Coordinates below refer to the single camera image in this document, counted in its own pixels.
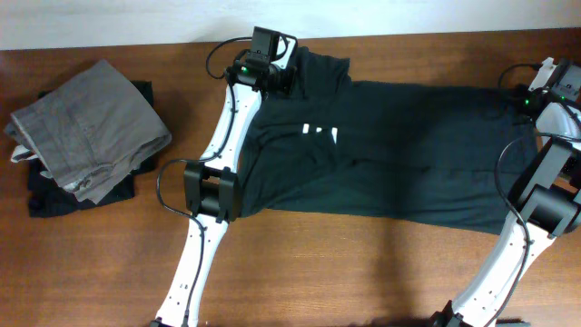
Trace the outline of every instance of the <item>dark green t-shirt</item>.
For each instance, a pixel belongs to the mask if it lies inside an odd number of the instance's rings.
[[[500,233],[495,161],[533,128],[494,91],[352,82],[349,59],[306,47],[290,65],[290,96],[269,95],[242,148],[242,216],[348,213]],[[535,153],[533,137],[511,148],[506,190]]]

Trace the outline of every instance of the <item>wooden tabletop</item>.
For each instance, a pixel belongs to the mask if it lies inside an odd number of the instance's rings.
[[[350,57],[354,80],[496,85],[510,64],[548,56],[581,60],[581,30],[396,35],[300,40]],[[155,110],[173,133],[161,163],[198,158],[223,106],[225,85],[204,71],[215,44],[138,45],[0,52],[0,123],[98,59],[127,78],[153,81]],[[241,45],[223,48],[219,71]],[[531,81],[518,71],[507,83]],[[170,287],[187,220],[164,211],[156,173],[136,178],[131,201],[52,219],[26,210],[25,164],[0,138],[0,325],[145,326]],[[163,184],[183,206],[182,167]],[[202,297],[212,326],[361,325],[429,317],[462,291],[497,237],[391,219],[265,210],[233,223]],[[503,317],[534,326],[581,322],[581,232],[558,239],[533,264]]]

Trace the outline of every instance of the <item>white wall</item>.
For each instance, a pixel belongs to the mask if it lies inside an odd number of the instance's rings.
[[[581,0],[0,0],[0,49],[581,26]]]

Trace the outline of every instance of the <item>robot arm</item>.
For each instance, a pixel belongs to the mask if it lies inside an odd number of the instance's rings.
[[[525,105],[537,107],[532,111],[540,111],[539,132],[578,138],[580,123],[576,117],[579,114],[576,101],[580,88],[581,68],[568,61],[555,65],[553,58],[543,62],[529,86],[529,97],[524,100]],[[448,302],[443,312],[432,316],[429,326],[494,326],[519,275],[522,277],[557,237],[572,232],[581,223],[581,193],[572,194],[553,185],[558,176],[569,182],[578,179],[581,144],[577,140],[570,143],[546,136],[544,144],[508,195],[508,200],[526,222],[528,251],[525,229],[510,212],[493,252],[476,278],[454,301]]]
[[[202,158],[217,155],[204,163],[188,163],[184,172],[186,204],[204,232],[190,220],[170,291],[152,327],[198,325],[200,300],[213,256],[228,224],[240,213],[236,171],[246,132],[268,92],[291,89],[294,70],[287,65],[296,45],[292,36],[256,27],[246,61],[236,60],[226,70],[229,85],[222,115]],[[212,183],[210,177],[219,182]]]

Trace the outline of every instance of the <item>folded gray shirt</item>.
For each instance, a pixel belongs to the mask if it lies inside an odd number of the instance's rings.
[[[172,140],[139,91],[104,60],[11,118],[5,131],[78,201],[98,203]]]

